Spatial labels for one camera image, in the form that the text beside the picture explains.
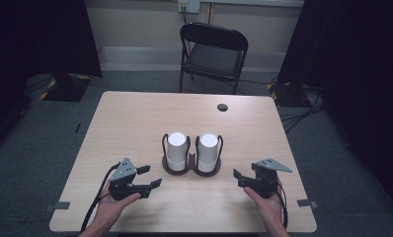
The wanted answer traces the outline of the person's left hand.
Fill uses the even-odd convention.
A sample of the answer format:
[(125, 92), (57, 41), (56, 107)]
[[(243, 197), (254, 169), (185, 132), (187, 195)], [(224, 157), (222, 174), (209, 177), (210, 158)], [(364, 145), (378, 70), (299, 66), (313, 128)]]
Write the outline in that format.
[(122, 200), (114, 200), (111, 196), (103, 197), (99, 202), (94, 221), (102, 226), (112, 226), (123, 210), (140, 198), (140, 194), (133, 194)]

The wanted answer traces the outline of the black folding chair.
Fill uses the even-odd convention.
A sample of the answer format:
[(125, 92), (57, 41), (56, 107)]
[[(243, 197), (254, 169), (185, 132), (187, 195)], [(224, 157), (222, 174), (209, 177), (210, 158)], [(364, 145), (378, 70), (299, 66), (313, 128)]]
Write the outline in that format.
[(237, 92), (249, 43), (240, 32), (206, 23), (188, 23), (180, 29), (182, 42), (180, 89), (184, 74), (233, 83)]

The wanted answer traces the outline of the dark wooden wire cup holder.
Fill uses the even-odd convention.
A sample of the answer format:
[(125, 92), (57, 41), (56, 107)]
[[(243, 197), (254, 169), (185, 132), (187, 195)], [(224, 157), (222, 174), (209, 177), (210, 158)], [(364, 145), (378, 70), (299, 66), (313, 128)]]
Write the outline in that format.
[(224, 141), (223, 141), (223, 138), (221, 135), (215, 134), (218, 137), (218, 152), (217, 152), (217, 162), (216, 162), (215, 168), (212, 172), (205, 173), (205, 172), (201, 172), (197, 168), (197, 143), (198, 143), (200, 136), (198, 136), (195, 141), (195, 146), (196, 146), (196, 153), (195, 154), (190, 153), (191, 138), (189, 136), (187, 136), (187, 145), (188, 145), (187, 160), (186, 160), (186, 167), (183, 171), (173, 171), (168, 167), (168, 165), (167, 165), (168, 135), (171, 133), (166, 133), (162, 138), (162, 149), (163, 149), (162, 165), (163, 165), (164, 170), (168, 174), (174, 175), (174, 176), (179, 176), (179, 175), (186, 174), (188, 171), (194, 171), (199, 176), (212, 177), (219, 172), (220, 167), (221, 167), (221, 153), (222, 153), (223, 144), (224, 144)]

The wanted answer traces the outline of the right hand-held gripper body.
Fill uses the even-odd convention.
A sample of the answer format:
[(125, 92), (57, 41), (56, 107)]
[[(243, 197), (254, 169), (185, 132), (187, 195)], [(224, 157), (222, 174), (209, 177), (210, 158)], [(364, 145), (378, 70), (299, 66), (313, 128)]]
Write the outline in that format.
[(266, 158), (253, 163), (252, 170), (255, 172), (255, 191), (262, 198), (270, 198), (277, 191), (278, 171), (286, 173), (292, 172), (290, 168), (277, 162), (273, 158)]

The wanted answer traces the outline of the person's right hand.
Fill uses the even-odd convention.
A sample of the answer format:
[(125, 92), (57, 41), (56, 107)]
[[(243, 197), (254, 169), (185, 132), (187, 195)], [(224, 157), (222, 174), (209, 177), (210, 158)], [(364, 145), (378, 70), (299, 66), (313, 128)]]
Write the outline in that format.
[(246, 195), (255, 203), (267, 229), (282, 225), (281, 203), (277, 195), (263, 198), (251, 188), (244, 188)]

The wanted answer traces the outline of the black stand base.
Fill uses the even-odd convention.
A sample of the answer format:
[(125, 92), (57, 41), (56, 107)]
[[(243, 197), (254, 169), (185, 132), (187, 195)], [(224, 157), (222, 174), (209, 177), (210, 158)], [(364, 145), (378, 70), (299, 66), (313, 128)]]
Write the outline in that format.
[(268, 90), (278, 107), (301, 108), (305, 105), (302, 91), (290, 84), (271, 83)]
[(80, 102), (91, 78), (77, 74), (52, 74), (51, 82), (39, 96), (44, 101)]

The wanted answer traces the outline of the stack of white paper cups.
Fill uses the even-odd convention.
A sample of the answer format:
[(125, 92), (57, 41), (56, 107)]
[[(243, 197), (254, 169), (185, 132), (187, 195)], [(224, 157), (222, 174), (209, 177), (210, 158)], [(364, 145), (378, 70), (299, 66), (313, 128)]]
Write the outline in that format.
[(197, 168), (201, 172), (212, 172), (217, 162), (218, 137), (212, 133), (203, 134), (197, 143)]
[(187, 160), (187, 137), (181, 132), (168, 135), (167, 165), (173, 171), (183, 171)]

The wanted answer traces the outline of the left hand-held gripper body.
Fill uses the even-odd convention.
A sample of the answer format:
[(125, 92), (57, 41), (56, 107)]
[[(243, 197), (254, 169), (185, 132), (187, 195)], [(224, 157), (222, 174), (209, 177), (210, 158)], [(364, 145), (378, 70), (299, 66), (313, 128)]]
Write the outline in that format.
[(122, 200), (132, 194), (139, 193), (139, 190), (132, 183), (137, 170), (129, 158), (124, 158), (110, 177), (110, 194), (115, 200)]

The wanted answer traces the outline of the grey tape strip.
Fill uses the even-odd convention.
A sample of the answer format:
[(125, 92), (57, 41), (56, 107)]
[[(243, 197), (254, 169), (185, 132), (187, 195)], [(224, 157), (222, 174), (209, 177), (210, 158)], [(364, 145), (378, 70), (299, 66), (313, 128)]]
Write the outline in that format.
[(315, 200), (309, 200), (309, 199), (299, 199), (297, 201), (297, 204), (299, 207), (303, 206), (310, 206), (311, 208), (317, 208), (318, 207), (318, 202)]
[(57, 209), (68, 209), (69, 206), (70, 206), (69, 201), (58, 201), (55, 203), (49, 203), (44, 210), (48, 212), (53, 212)]

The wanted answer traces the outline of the dark curtain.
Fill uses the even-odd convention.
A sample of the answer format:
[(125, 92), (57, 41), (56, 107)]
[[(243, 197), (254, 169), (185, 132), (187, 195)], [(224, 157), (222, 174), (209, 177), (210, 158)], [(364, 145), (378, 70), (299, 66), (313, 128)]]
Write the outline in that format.
[(321, 88), (393, 201), (393, 0), (304, 0), (277, 81)]
[(0, 141), (38, 74), (100, 77), (85, 0), (0, 0)]

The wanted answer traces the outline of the white wall socket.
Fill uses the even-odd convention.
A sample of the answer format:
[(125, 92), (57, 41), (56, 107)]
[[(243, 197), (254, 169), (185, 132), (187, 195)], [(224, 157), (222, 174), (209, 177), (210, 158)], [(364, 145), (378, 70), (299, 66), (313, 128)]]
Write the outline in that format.
[(180, 13), (198, 14), (200, 2), (198, 0), (178, 0), (178, 11)]

